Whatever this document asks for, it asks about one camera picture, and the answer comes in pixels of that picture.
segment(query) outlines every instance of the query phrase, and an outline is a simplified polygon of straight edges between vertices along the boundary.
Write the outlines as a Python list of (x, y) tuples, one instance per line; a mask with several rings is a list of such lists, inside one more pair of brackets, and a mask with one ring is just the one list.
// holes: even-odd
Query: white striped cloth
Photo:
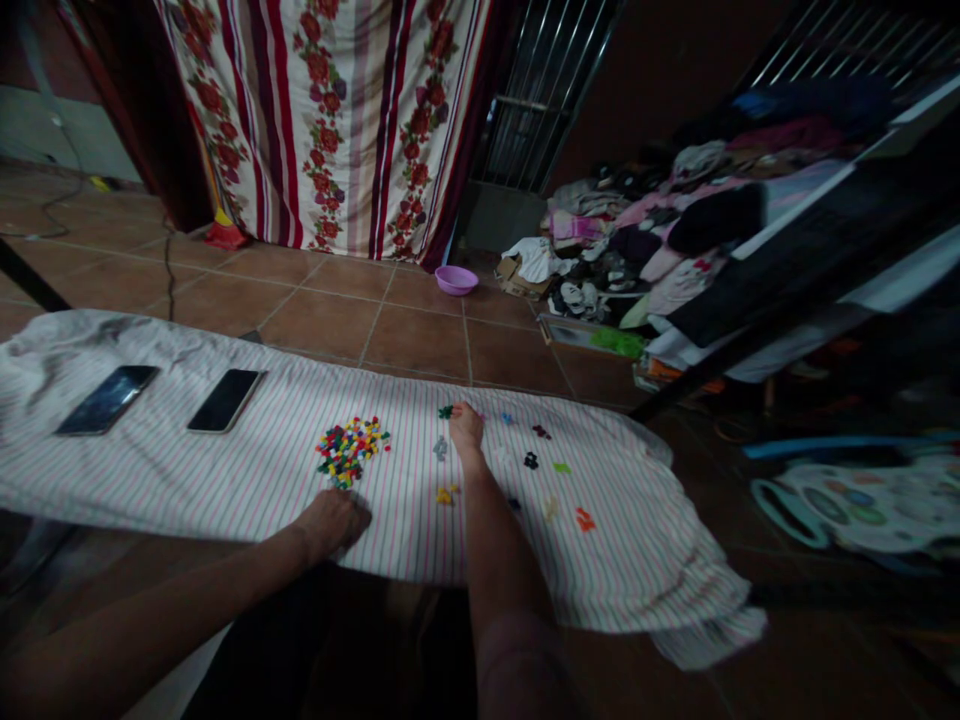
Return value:
[[(160, 373), (106, 435), (52, 434), (114, 369), (136, 364)], [(267, 375), (231, 432), (188, 432), (230, 368)], [(260, 540), (329, 486), (317, 473), (321, 434), (376, 415), (391, 433), (392, 451), (367, 460), (354, 485), (373, 523), (340, 563), (463, 585), (463, 498), (454, 495), (453, 507), (436, 502), (439, 487), (462, 486), (460, 462), (452, 443), (445, 462), (431, 451), (439, 435), (448, 437), (438, 408), (458, 400), (487, 415), (485, 453), (505, 492), (520, 502), (517, 517), (561, 623), (614, 633), (686, 629), (671, 656), (686, 667), (716, 659), (715, 649), (691, 654), (691, 628), (712, 621), (723, 634), (729, 627), (723, 654), (759, 636), (762, 613), (741, 609), (749, 585), (697, 518), (669, 469), (670, 449), (626, 417), (557, 398), (327, 365), (154, 318), (97, 310), (44, 315), (0, 347), (0, 504), (100, 527)], [(504, 412), (514, 424), (502, 421)], [(538, 437), (534, 425), (553, 439)], [(539, 469), (523, 465), (528, 451)], [(551, 497), (560, 511), (548, 523), (543, 507)], [(592, 515), (595, 530), (581, 531), (578, 507)]]

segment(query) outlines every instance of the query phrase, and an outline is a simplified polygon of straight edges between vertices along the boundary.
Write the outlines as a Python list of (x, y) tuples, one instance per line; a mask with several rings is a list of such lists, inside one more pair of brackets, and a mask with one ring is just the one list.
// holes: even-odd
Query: phone screen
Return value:
[(200, 432), (229, 430), (262, 374), (256, 370), (227, 370), (187, 429)]
[(114, 370), (57, 428), (57, 435), (100, 435), (117, 421), (158, 368), (124, 365)]

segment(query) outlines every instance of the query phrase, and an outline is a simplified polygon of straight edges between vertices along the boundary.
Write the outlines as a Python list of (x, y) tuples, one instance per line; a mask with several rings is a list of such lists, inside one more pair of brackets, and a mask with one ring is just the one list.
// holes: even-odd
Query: tiled floor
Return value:
[[(0, 166), (0, 234), (49, 228), (37, 205), (72, 186), (72, 180)], [(71, 229), (68, 235), (8, 242), (72, 305), (167, 317), (167, 231), (155, 198), (85, 190), (51, 212)], [(545, 346), (535, 324), (537, 309), (500, 293), (487, 268), (481, 287), (460, 299), (441, 293), (434, 279), (414, 266), (263, 244), (233, 254), (176, 238), (170, 262), (174, 319), (186, 325), (231, 336), (258, 330), (265, 343), (289, 352), (401, 377), (513, 388), (614, 410), (627, 410), (644, 396), (630, 382), (628, 363)], [(0, 276), (0, 340), (40, 312)], [(677, 476), (744, 577), (790, 582), (878, 572), (846, 556), (812, 555), (775, 531), (744, 489), (756, 469), (719, 441), (704, 419), (675, 410), (651, 427), (674, 449)], [(40, 613), (42, 621), (35, 618), (34, 631), (223, 551), (161, 538), (133, 536), (125, 542), (130, 547), (111, 561), (110, 573), (61, 594)], [(677, 671), (645, 637), (565, 631), (565, 639), (598, 717), (810, 718), (857, 712), (938, 718), (955, 710), (885, 637), (854, 618), (777, 612), (771, 621), (757, 647), (698, 674)]]

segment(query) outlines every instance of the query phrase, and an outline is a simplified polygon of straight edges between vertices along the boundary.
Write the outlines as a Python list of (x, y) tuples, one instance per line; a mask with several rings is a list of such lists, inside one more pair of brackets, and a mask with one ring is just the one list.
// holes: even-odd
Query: striped curtain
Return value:
[(439, 263), (500, 3), (155, 2), (240, 228), (302, 250)]

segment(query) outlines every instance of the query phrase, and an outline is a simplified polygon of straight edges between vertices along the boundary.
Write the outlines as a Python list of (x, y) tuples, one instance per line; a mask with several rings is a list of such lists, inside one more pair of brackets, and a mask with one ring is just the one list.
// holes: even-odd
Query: green plastic item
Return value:
[(617, 355), (636, 360), (647, 347), (647, 339), (632, 333), (624, 333), (613, 328), (601, 328), (590, 336), (590, 343), (597, 347), (613, 350)]

